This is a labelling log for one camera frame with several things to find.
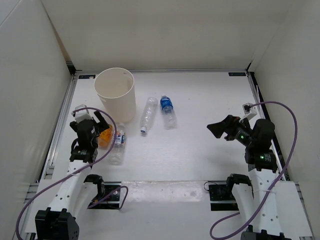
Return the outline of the clear bottle white orange label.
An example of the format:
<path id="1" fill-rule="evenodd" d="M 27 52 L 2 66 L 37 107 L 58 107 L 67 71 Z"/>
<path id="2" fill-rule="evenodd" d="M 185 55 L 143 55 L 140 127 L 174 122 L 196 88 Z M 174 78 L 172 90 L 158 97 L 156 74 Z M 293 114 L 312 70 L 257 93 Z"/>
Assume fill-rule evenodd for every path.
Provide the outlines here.
<path id="1" fill-rule="evenodd" d="M 109 153 L 109 162 L 113 165 L 121 165 L 124 160 L 126 146 L 126 127 L 124 123 L 117 125 L 116 139 L 111 152 Z"/>

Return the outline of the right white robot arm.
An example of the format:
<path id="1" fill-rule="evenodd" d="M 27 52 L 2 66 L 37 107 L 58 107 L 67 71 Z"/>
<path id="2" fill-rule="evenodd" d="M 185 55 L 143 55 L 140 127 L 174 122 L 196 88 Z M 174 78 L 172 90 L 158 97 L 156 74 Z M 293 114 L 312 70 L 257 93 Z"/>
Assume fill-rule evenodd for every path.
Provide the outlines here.
<path id="1" fill-rule="evenodd" d="M 231 174 L 224 193 L 235 200 L 242 227 L 236 231 L 242 240 L 284 240 L 277 206 L 277 192 L 273 189 L 280 176 L 271 141 L 275 125 L 258 119 L 251 127 L 247 118 L 228 115 L 224 120 L 207 125 L 217 138 L 226 134 L 226 141 L 237 140 L 245 146 L 248 174 Z"/>

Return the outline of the orange juice bottle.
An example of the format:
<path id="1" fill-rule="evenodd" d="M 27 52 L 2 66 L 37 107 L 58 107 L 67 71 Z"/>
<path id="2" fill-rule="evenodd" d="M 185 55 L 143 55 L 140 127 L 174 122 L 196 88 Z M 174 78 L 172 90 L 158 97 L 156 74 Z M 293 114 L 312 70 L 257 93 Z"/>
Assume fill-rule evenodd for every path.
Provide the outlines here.
<path id="1" fill-rule="evenodd" d="M 107 148 L 110 144 L 110 142 L 112 141 L 113 138 L 113 126 L 109 125 L 109 128 L 102 131 L 98 137 L 98 146 L 100 148 Z"/>

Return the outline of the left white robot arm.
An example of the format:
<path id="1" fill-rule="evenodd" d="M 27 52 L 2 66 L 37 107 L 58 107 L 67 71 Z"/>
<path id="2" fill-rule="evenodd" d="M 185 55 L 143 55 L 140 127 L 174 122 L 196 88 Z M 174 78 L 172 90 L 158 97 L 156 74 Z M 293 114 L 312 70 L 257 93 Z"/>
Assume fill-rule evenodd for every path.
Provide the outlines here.
<path id="1" fill-rule="evenodd" d="M 76 240 L 80 235 L 77 218 L 92 199 L 105 195 L 103 178 L 91 174 L 98 155 L 98 138 L 110 125 L 103 112 L 94 110 L 94 116 L 84 105 L 73 111 L 74 121 L 69 125 L 77 137 L 71 144 L 66 176 L 57 182 L 59 189 L 45 210 L 35 215 L 36 235 L 40 240 Z"/>

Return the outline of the blue label plastic bottle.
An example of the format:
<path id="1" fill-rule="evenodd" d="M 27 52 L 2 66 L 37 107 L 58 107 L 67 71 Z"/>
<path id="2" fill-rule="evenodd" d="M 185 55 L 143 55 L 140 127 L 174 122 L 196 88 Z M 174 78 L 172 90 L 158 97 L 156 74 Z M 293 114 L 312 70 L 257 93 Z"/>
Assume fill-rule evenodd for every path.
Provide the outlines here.
<path id="1" fill-rule="evenodd" d="M 177 127 L 177 118 L 171 99 L 163 95 L 160 99 L 160 108 L 166 129 L 175 129 Z"/>

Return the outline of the clear crushed plastic bottle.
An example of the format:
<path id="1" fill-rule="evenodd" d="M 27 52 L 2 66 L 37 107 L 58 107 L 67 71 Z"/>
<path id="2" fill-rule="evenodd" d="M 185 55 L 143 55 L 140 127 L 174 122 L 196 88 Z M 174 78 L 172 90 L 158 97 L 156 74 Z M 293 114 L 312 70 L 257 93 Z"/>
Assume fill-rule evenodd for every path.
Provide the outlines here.
<path id="1" fill-rule="evenodd" d="M 144 110 L 140 119 L 140 132 L 146 134 L 152 127 L 156 115 L 158 100 L 155 97 L 149 97 L 146 101 Z"/>

